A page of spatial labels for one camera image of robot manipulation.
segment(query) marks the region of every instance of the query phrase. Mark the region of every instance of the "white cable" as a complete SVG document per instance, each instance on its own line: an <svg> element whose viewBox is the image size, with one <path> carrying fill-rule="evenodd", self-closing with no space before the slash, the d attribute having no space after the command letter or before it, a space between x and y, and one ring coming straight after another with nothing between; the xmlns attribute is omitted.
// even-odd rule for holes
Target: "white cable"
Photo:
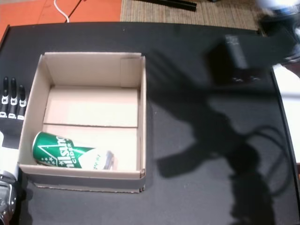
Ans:
<svg viewBox="0 0 300 225"><path fill-rule="evenodd" d="M58 8L58 6L56 5L56 0L54 0L53 3L54 3L54 6L56 7L56 9L60 12L60 14L62 14L67 19L67 23L69 23L70 22L69 17L60 8Z"/></svg>

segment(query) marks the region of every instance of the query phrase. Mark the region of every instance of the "orange floor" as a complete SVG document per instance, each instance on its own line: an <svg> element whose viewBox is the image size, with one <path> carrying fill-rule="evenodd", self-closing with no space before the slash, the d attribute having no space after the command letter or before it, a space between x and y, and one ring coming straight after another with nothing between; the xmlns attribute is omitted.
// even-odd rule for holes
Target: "orange floor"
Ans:
<svg viewBox="0 0 300 225"><path fill-rule="evenodd" d="M67 15L79 0L56 0ZM70 22L120 21L122 0L82 0L70 17ZM28 0L0 5L0 37L5 28L18 25L63 23L65 17L53 5L53 0Z"/></svg>

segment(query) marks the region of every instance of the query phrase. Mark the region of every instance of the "beer can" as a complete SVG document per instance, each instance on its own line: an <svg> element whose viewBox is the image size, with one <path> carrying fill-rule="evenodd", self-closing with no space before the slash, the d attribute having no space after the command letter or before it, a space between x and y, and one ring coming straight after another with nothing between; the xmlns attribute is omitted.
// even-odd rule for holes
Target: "beer can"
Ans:
<svg viewBox="0 0 300 225"><path fill-rule="evenodd" d="M111 169L114 161L110 151L89 147L45 132L36 135L32 154L44 165L88 170Z"/></svg>

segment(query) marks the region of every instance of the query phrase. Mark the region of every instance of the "black table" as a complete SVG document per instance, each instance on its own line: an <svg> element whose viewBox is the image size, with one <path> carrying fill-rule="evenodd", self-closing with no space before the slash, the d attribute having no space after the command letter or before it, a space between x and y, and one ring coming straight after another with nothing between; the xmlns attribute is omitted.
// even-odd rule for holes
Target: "black table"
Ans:
<svg viewBox="0 0 300 225"><path fill-rule="evenodd" d="M224 34L255 32L159 23L12 27L0 79L15 76L27 90L40 54L55 51L142 52L148 82L146 190L41 189L23 177L27 195L13 224L299 224L298 178L273 75L215 86L203 54ZM10 125L17 145L22 125Z"/></svg>

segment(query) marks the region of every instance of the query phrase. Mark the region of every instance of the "open cardboard box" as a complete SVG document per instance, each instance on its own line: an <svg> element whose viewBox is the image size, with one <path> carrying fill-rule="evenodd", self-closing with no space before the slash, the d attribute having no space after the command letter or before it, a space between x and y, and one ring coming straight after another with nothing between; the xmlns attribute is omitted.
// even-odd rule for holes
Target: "open cardboard box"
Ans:
<svg viewBox="0 0 300 225"><path fill-rule="evenodd" d="M140 192L146 175L145 107L140 53L46 52L30 92L19 166L38 187ZM113 169L37 164L32 143L40 131L110 150Z"/></svg>

